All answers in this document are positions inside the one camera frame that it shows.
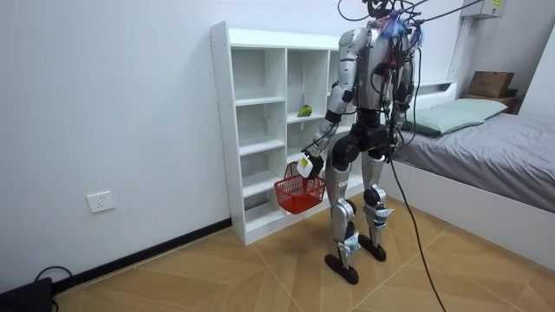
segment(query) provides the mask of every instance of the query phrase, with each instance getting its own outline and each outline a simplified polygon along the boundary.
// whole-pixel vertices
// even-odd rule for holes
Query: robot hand
[[[307,179],[314,179],[316,177],[318,177],[320,175],[320,172],[323,169],[323,159],[322,156],[313,156],[312,154],[306,152],[304,153],[304,157],[300,160],[299,165],[302,167],[306,167],[306,165],[308,163],[304,163],[306,162],[306,159],[308,159],[308,161],[312,164],[312,169],[310,170],[310,173],[308,174]]]

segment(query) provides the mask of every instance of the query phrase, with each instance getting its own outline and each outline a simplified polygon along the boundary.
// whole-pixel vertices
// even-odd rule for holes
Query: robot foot
[[[387,254],[383,247],[378,245],[378,247],[374,247],[374,243],[372,242],[372,238],[366,237],[364,235],[358,236],[358,243],[367,250],[372,256],[374,256],[375,260],[379,262],[385,262]]]
[[[326,255],[323,261],[332,269],[334,272],[339,274],[347,283],[351,285],[358,284],[358,273],[355,268],[345,269],[338,257],[333,255]]]

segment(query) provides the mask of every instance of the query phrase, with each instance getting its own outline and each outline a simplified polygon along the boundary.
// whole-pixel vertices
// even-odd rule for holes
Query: white bookshelf
[[[302,157],[326,114],[339,38],[230,29],[222,22],[211,28],[211,40],[233,228],[250,244],[329,206],[325,198],[291,215],[278,206],[274,183]],[[297,117],[303,105],[312,107],[311,116]],[[354,120],[344,116],[334,140]],[[359,160],[347,195],[362,191]]]

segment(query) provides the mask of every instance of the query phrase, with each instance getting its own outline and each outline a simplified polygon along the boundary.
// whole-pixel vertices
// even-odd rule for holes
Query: wooden floor
[[[362,208],[362,198],[354,201]],[[323,263],[329,211],[244,246],[232,230],[58,296],[60,311],[441,311],[406,208],[383,233],[378,263],[355,255],[350,286]],[[357,228],[368,233],[362,209]],[[447,311],[555,311],[555,273],[450,224],[415,212],[432,277]]]

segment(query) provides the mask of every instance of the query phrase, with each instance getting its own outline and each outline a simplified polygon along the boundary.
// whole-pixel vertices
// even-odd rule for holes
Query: robot leg
[[[385,207],[386,193],[377,186],[382,174],[385,158],[375,159],[368,153],[362,156],[362,177],[364,179],[364,214],[369,225],[370,237],[359,236],[360,245],[380,262],[386,260],[387,254],[382,247],[382,231],[386,227],[392,209]]]
[[[356,214],[356,207],[351,201],[345,199],[347,182],[349,181],[349,167],[342,171],[332,165],[331,153],[328,154],[325,173],[326,186],[331,205],[331,228],[336,242],[337,253],[326,255],[325,263],[352,285],[358,284],[358,273],[352,264],[353,254],[360,249],[358,231],[352,219]]]

